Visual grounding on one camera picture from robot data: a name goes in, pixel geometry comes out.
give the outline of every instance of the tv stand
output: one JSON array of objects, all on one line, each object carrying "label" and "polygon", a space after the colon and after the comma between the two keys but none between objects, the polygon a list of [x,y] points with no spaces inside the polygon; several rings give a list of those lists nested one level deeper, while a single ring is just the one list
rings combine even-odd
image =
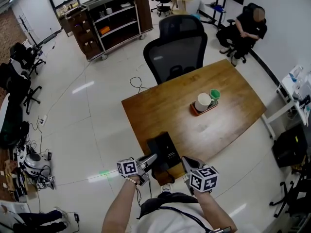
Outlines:
[{"label": "tv stand", "polygon": [[[222,8],[225,9],[225,3],[226,3],[227,0],[224,0],[223,2],[223,5],[222,5]],[[222,22],[222,18],[223,18],[223,14],[225,13],[225,11],[223,10],[222,12],[219,12],[217,11],[214,7],[212,7],[210,4],[205,4],[206,6],[212,8],[214,10],[214,13],[213,13],[213,17],[210,21],[202,21],[202,23],[207,23],[207,24],[211,24],[211,25],[214,25],[216,26],[217,29],[220,29],[221,27],[221,22]],[[220,17],[219,17],[219,21],[218,21],[218,24],[216,24],[217,20],[215,19],[216,17],[216,12],[220,13]]]}]

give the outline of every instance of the floor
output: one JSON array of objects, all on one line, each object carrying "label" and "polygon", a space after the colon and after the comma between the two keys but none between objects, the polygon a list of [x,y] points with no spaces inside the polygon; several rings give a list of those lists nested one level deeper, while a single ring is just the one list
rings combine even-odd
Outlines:
[{"label": "floor", "polygon": [[[130,156],[138,158],[142,151],[122,107],[121,101],[138,92],[129,80],[140,76],[143,86],[156,81],[143,58],[144,46],[158,38],[159,18],[152,13],[154,29],[144,40],[136,40],[111,53],[105,61],[88,63],[75,38],[61,32],[56,40],[43,46],[47,63],[33,79],[33,87],[41,85],[41,104],[33,104],[25,120],[33,123],[48,115],[41,151],[52,152],[52,172],[56,189],[39,191],[40,209],[48,212],[59,206],[80,216],[80,232],[99,233],[105,214],[119,192],[124,179],[116,171],[116,162]],[[222,60],[216,29],[204,25],[208,35],[204,65]],[[263,103],[268,106],[276,98],[276,86],[251,57],[236,69],[245,77]],[[40,151],[40,132],[30,131],[30,138]],[[208,164],[220,173],[218,188],[212,192],[216,201],[229,213],[241,232],[262,232],[274,221],[275,208],[269,202],[281,196],[279,183],[284,171],[273,158],[269,138],[259,119],[236,141],[212,158]],[[159,185],[151,178],[153,197]],[[188,194],[183,179],[173,185],[174,191]],[[149,198],[149,187],[141,188],[142,201]],[[32,212],[39,212],[38,197],[29,199]],[[139,207],[133,201],[127,232],[136,222]],[[71,218],[71,229],[76,223]]]}]

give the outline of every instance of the power outlet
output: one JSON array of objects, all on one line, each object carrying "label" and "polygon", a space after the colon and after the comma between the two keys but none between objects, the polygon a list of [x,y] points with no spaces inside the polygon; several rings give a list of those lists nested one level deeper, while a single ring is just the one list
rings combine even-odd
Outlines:
[{"label": "power outlet", "polygon": [[47,116],[47,115],[44,115],[42,121],[40,121],[40,125],[41,125],[41,126],[44,126],[44,124],[46,123],[47,119],[48,119],[48,116]]}]

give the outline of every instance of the white desk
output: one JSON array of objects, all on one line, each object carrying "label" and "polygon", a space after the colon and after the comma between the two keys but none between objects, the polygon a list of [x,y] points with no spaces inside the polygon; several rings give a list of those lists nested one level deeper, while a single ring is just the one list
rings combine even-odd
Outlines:
[{"label": "white desk", "polygon": [[9,97],[10,97],[10,93],[5,96],[4,101],[0,108],[0,132],[2,130],[2,126],[5,120],[5,114],[6,114],[8,105],[9,105]]},{"label": "white desk", "polygon": [[293,89],[293,85],[294,82],[292,81],[290,75],[288,74],[285,78],[282,79],[281,82],[282,87],[285,89],[286,93],[288,94],[289,99],[291,100],[289,103],[287,103],[283,108],[281,108],[280,110],[278,110],[277,112],[275,112],[272,116],[270,116],[269,118],[267,118],[265,116],[265,114],[263,114],[261,116],[263,122],[265,123],[266,127],[268,128],[269,132],[270,132],[270,138],[275,139],[276,134],[274,133],[270,123],[273,122],[274,120],[276,120],[277,118],[279,118],[281,115],[283,115],[285,112],[287,112],[288,110],[290,110],[292,107],[295,107],[295,109],[297,110],[297,113],[299,114],[301,121],[304,125],[307,124],[308,121],[308,116],[309,114],[305,114],[304,110],[300,108],[299,106],[299,102],[294,102],[293,99],[293,93],[294,93],[294,89]]}]

